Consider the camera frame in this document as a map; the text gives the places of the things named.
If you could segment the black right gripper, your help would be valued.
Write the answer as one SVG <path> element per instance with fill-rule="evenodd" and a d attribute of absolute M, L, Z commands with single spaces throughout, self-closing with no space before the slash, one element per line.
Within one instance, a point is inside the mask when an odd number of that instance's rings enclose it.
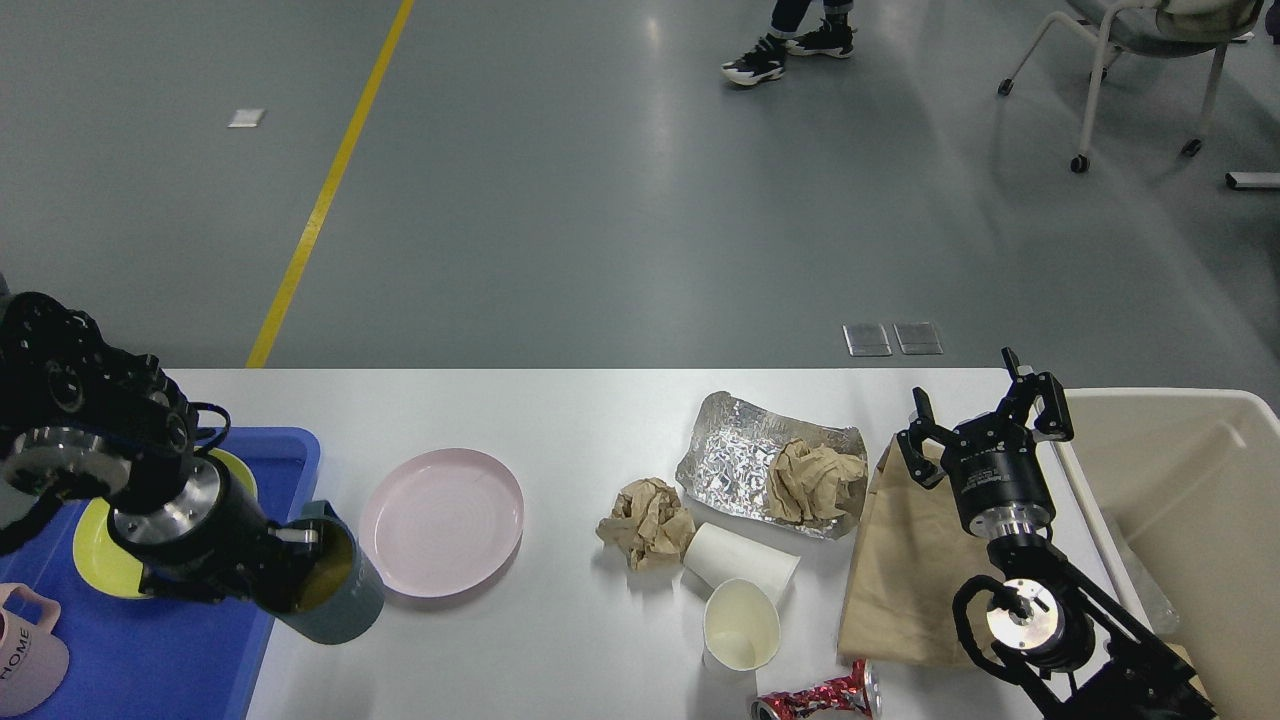
<path fill-rule="evenodd" d="M 915 387 L 915 414 L 896 434 L 910 479 L 933 489 L 947 474 L 964 530 L 987 541 L 1051 527 L 1055 506 L 1036 443 L 1075 438 L 1059 379 L 1021 364 L 1011 347 L 1001 348 L 1001 355 L 1011 384 L 995 410 L 997 418 L 974 418 L 947 429 L 937 424 L 929 395 Z M 925 455 L 927 441 L 943 450 L 942 459 Z"/>

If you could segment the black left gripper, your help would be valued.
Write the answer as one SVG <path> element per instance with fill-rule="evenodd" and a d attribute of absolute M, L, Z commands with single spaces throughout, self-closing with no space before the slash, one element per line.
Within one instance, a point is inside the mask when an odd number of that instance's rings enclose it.
<path fill-rule="evenodd" d="M 285 553 L 323 552 L 321 521 L 282 527 L 216 457 L 196 460 L 178 495 L 148 512 L 109 507 L 108 534 L 141 562 L 134 585 L 147 598 L 292 612 Z"/>

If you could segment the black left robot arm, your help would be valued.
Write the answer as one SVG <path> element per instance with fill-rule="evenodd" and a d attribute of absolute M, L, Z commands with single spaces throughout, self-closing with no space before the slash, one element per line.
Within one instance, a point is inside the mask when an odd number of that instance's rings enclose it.
<path fill-rule="evenodd" d="M 191 401 L 150 354 L 40 292 L 3 293 L 3 552 L 68 503 L 108 503 L 111 542 L 143 566 L 140 591 L 198 602 L 301 607 L 321 533 L 271 520 L 214 456 L 230 414 Z"/>

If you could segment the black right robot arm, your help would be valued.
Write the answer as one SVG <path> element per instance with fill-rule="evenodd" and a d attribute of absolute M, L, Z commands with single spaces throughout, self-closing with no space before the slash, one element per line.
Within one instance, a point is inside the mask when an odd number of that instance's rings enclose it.
<path fill-rule="evenodd" d="M 960 646 L 1046 719 L 1217 717 L 1193 666 L 1053 546 L 1056 509 L 1036 451 L 1074 437 L 1065 391 L 1011 348 L 1002 357 L 1010 386 L 992 411 L 950 429 L 918 387 L 895 438 L 915 483 L 950 483 L 961 528 L 1001 571 L 954 594 Z"/>

